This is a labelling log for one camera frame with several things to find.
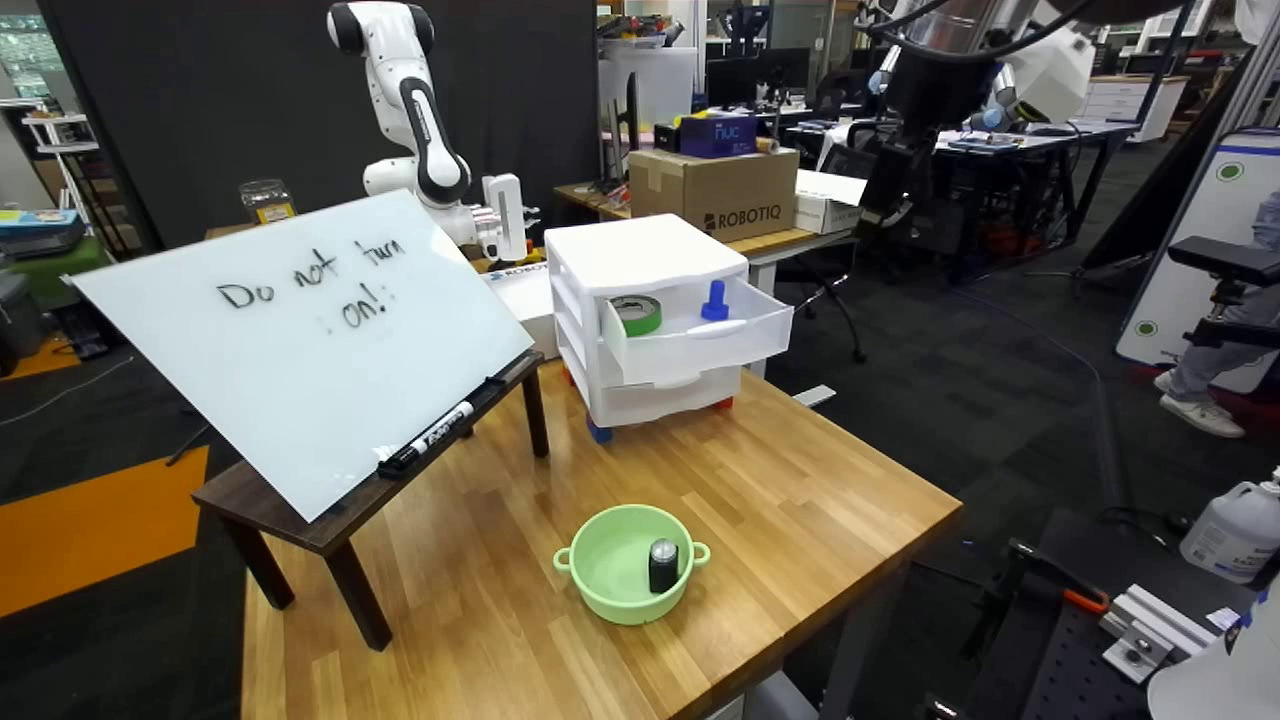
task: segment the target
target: wall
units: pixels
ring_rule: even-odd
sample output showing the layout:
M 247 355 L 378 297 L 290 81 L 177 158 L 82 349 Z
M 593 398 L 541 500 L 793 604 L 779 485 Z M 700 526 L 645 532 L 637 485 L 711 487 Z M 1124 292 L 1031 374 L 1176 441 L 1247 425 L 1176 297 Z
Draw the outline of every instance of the wall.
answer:
M 379 139 L 333 0 L 41 0 L 64 63 L 160 245 L 243 223 L 239 182 L 283 178 L 299 208 L 361 193 Z M 427 0 L 447 134 L 477 171 L 536 204 L 597 171 L 593 3 Z

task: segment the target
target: green bowl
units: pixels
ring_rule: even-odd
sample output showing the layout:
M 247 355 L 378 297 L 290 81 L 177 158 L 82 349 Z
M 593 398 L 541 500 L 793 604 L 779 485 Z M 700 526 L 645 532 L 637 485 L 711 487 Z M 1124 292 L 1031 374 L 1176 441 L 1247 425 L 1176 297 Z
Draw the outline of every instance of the green bowl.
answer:
M 669 592 L 650 592 L 650 547 L 674 540 L 681 547 L 681 574 Z M 614 506 L 597 511 L 569 547 L 553 556 L 571 576 L 584 604 L 610 625 L 650 625 L 669 617 L 693 569 L 710 564 L 711 547 L 696 545 L 689 529 L 654 506 Z

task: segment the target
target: whiteboard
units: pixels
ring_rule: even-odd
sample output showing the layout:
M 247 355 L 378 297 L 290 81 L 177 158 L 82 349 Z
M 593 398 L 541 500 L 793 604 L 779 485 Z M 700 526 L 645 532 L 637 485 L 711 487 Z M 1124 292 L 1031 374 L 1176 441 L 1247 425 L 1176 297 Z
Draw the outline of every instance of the whiteboard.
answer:
M 407 193 L 72 284 L 305 522 L 533 349 Z

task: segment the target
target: white robot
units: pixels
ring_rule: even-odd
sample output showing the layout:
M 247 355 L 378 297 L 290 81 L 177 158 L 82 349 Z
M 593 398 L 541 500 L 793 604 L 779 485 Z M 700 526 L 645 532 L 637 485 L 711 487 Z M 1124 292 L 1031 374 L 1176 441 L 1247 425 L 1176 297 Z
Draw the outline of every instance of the white robot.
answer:
M 365 168 L 365 193 L 413 188 L 456 245 L 481 245 L 490 262 L 530 257 L 525 200 L 512 171 L 483 178 L 483 204 L 464 204 L 472 168 L 452 154 L 440 96 L 427 69 L 437 23 L 421 3 L 333 3 L 328 41 L 365 55 L 370 99 L 379 134 L 413 158 L 388 158 Z

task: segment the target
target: pot handle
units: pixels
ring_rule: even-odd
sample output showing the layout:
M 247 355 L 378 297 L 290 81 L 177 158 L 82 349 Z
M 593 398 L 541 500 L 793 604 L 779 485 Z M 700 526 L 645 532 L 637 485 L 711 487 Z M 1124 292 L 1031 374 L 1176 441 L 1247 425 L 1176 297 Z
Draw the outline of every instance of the pot handle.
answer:
M 569 574 L 571 569 L 571 547 L 555 547 L 553 564 L 555 564 L 555 574 Z
M 700 545 L 700 540 L 693 540 L 693 564 L 696 564 L 696 569 L 700 569 L 700 564 L 711 564 L 711 547 Z

